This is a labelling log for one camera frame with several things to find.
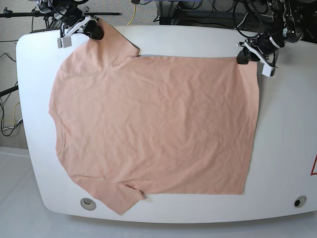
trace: black cable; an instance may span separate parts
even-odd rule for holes
[[[14,41],[0,41],[0,42],[16,42],[18,40],[14,40]]]
[[[150,2],[152,1],[149,1],[149,2],[146,2],[146,3],[139,3],[140,5],[146,5],[146,4],[149,4]]]
[[[195,9],[198,9],[199,7],[202,6],[203,0],[201,0],[201,1],[199,2],[199,4],[198,4],[197,7],[194,7],[194,6],[195,6],[195,3],[196,3],[196,2],[194,2],[194,4],[192,5],[192,7],[187,7],[183,2],[180,1],[180,2],[179,2],[179,5],[177,5],[177,7],[178,7],[178,9],[195,10]]]
[[[7,96],[7,98],[2,102],[3,105],[5,105],[5,103],[8,101],[9,97],[10,97],[11,93],[9,93],[9,95]]]
[[[72,0],[73,3],[75,3],[76,5],[81,5],[81,4],[85,4],[86,2],[88,2],[89,0],[82,0],[82,1],[75,1]]]
[[[9,59],[12,60],[13,62],[16,62],[16,60],[14,60],[14,59],[13,59],[10,55],[8,55],[7,53],[3,53],[3,54],[0,56],[0,58],[1,58],[2,56],[4,56],[4,55],[8,56]]]
[[[55,18],[53,17],[53,18],[52,18],[52,21],[51,21],[51,23],[50,23],[50,25],[49,25],[49,28],[51,28],[51,27],[52,27],[52,25],[53,25],[54,21],[55,21]]]
[[[276,65],[276,55],[275,55],[275,51],[273,52],[273,61],[272,61],[272,67],[275,68]]]
[[[209,14],[208,16],[203,16],[203,17],[189,16],[189,15],[184,14],[183,12],[182,12],[182,14],[185,15],[185,16],[187,16],[187,17],[194,18],[194,19],[205,19],[205,18],[208,18],[208,17],[210,17],[210,16],[212,15],[212,13],[213,13],[213,5],[212,5],[212,2],[211,2],[211,0],[208,0],[208,1],[209,1],[210,4],[211,4],[211,12],[210,12],[210,14]]]
[[[33,32],[33,21],[34,21],[34,17],[32,16],[31,32]]]
[[[218,11],[217,8],[216,8],[216,1],[217,1],[217,0],[213,0],[213,1],[212,1],[212,6],[213,6],[214,10]],[[225,12],[231,11],[231,10],[233,9],[233,5],[234,5],[234,0],[232,1],[231,7],[230,7],[228,10],[226,10]]]
[[[245,5],[245,6],[248,6],[248,0],[244,0],[244,2],[245,2],[244,5]],[[262,32],[262,19],[261,19],[261,15],[260,15],[258,9],[256,8],[256,6],[254,6],[253,1],[252,1],[252,0],[249,0],[249,2],[250,2],[251,7],[253,8],[254,12],[256,13],[258,19],[259,19],[259,23],[260,23],[259,33],[261,33],[261,32]]]
[[[237,25],[236,18],[235,18],[235,13],[236,13],[236,9],[237,9],[237,4],[238,4],[238,2],[236,1],[236,2],[234,3],[233,11],[232,11],[232,19],[233,19],[234,27],[235,27],[236,30],[240,33],[241,36],[243,36],[243,37],[245,37],[245,38],[247,38],[247,39],[254,39],[254,38],[258,37],[258,36],[260,35],[260,33],[261,33],[261,19],[260,19],[260,18],[259,18],[259,20],[260,20],[260,30],[258,31],[258,33],[257,33],[256,35],[254,35],[254,36],[247,36],[247,35],[243,34],[243,33],[239,30],[239,27],[238,27],[238,25]]]
[[[153,22],[157,22],[157,21],[159,21],[159,11],[158,11],[158,15],[156,16],[156,18],[153,20]]]
[[[68,16],[65,16],[63,13],[61,13],[60,11],[58,11],[52,4],[51,0],[49,0],[49,3],[51,4],[52,8],[60,15],[64,16],[64,17],[68,17]]]

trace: gray floor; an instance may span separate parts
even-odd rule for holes
[[[0,238],[316,238],[316,224],[317,212],[214,224],[116,222],[55,213],[42,203],[28,151],[0,147]]]
[[[134,5],[131,0],[90,0],[81,7],[88,6],[90,12],[121,12],[121,16],[106,16],[103,17],[111,25],[125,25],[128,23],[133,15]],[[217,0],[217,10],[229,9],[232,5],[232,0]],[[13,12],[30,12],[34,8],[34,2],[28,0],[0,0],[0,10],[7,7]],[[205,0],[201,9],[211,9],[211,0]],[[243,12],[242,6],[239,6],[238,11]],[[132,25],[149,25],[158,24],[153,23],[153,19],[157,15],[157,8],[154,2],[147,5],[138,5],[137,12]],[[21,36],[30,33],[31,31],[31,17],[18,18],[1,18],[0,19],[0,41],[16,40]],[[43,18],[34,18],[34,30],[44,29],[45,24]],[[15,59],[15,45],[16,42],[0,43],[0,55],[8,53]],[[8,59],[6,56],[0,58],[0,91],[12,87],[17,82],[16,64]],[[19,102],[18,92],[12,93],[9,100],[4,106],[5,119],[13,120],[13,108]],[[16,119],[19,120],[21,115],[20,105],[16,107]],[[5,126],[12,126],[9,122],[5,122]],[[23,125],[20,126],[12,136],[4,137],[0,133],[0,146],[27,148],[27,142],[24,133]]]

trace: pink t-shirt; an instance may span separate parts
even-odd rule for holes
[[[256,63],[138,57],[99,24],[104,38],[63,62],[50,100],[70,178],[118,214],[147,193],[241,194],[258,116]]]

